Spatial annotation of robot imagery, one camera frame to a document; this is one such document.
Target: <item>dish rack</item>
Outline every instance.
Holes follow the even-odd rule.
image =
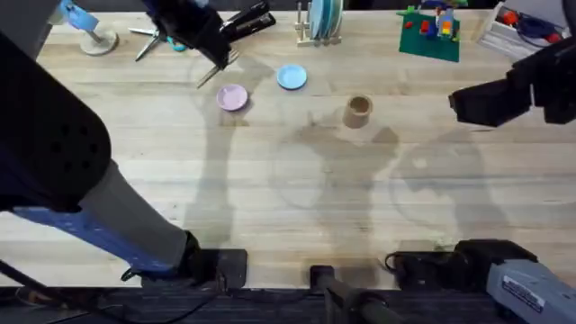
[[[306,5],[306,20],[302,21],[302,2],[298,2],[298,20],[294,24],[294,28],[296,29],[296,33],[298,34],[298,39],[296,39],[296,45],[298,47],[306,47],[306,46],[319,46],[324,45],[328,46],[330,44],[336,45],[342,42],[342,37],[340,36],[340,29],[342,28],[342,23],[337,27],[337,31],[328,37],[322,37],[318,39],[313,39],[311,37],[311,30],[310,30],[310,8],[312,6],[312,2],[308,2]]]

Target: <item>scissors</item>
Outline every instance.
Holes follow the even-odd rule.
[[[135,32],[143,35],[150,35],[150,39],[144,45],[144,48],[138,53],[136,56],[136,61],[138,62],[142,59],[150,50],[152,50],[159,42],[168,42],[172,47],[172,50],[175,51],[185,51],[187,47],[184,44],[179,44],[175,40],[172,39],[170,36],[166,36],[164,33],[160,32],[159,30],[145,30],[139,28],[129,28],[130,32]]]

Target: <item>lego figure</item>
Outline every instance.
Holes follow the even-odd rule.
[[[458,31],[455,29],[454,9],[459,6],[467,6],[468,0],[422,0],[418,11],[422,5],[431,5],[436,8],[436,28],[428,29],[426,33],[428,38],[436,36],[441,40],[450,41],[459,39]]]

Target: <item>white label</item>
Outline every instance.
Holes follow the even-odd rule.
[[[546,305],[544,299],[507,275],[502,278],[502,289],[513,294],[534,311],[541,313],[544,310],[544,305]]]

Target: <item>small blue dish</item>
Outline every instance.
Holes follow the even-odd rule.
[[[285,65],[278,70],[278,84],[287,90],[296,90],[306,84],[308,75],[304,67],[295,64]]]

